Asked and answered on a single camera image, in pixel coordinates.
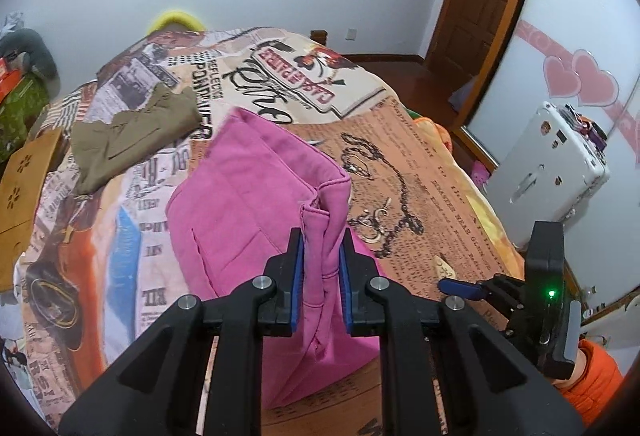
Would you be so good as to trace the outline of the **orange sleeve forearm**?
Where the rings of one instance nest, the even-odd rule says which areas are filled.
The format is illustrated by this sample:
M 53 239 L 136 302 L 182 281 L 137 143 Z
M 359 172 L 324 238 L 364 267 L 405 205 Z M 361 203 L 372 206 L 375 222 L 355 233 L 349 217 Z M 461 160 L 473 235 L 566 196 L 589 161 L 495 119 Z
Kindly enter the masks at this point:
M 566 381 L 553 385 L 590 425 L 623 382 L 615 360 L 606 350 L 584 338 L 579 341 L 575 367 Z

